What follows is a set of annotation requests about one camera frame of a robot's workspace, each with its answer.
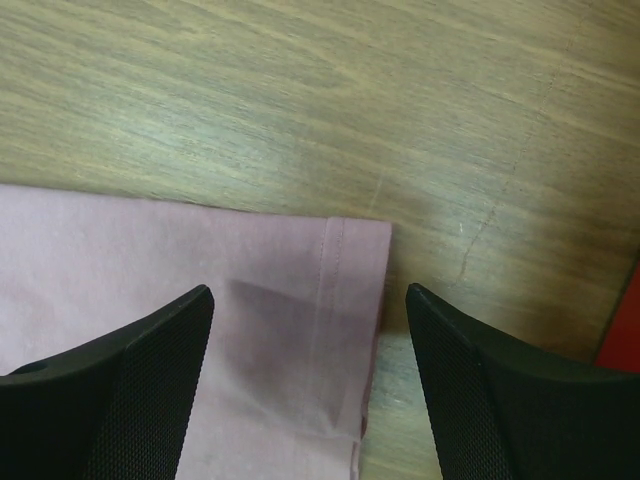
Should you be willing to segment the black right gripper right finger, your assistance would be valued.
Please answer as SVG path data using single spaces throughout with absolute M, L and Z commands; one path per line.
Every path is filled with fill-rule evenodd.
M 638 375 L 544 351 L 417 283 L 406 310 L 443 478 L 638 478 Z

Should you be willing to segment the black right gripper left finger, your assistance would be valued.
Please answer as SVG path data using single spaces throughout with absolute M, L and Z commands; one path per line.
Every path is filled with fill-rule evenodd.
M 213 312 L 199 285 L 2 376 L 2 478 L 175 478 Z

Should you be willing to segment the dusty pink graphic t-shirt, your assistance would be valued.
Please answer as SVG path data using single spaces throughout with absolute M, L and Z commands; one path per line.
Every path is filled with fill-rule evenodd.
M 392 228 L 5 185 L 5 479 L 355 479 Z

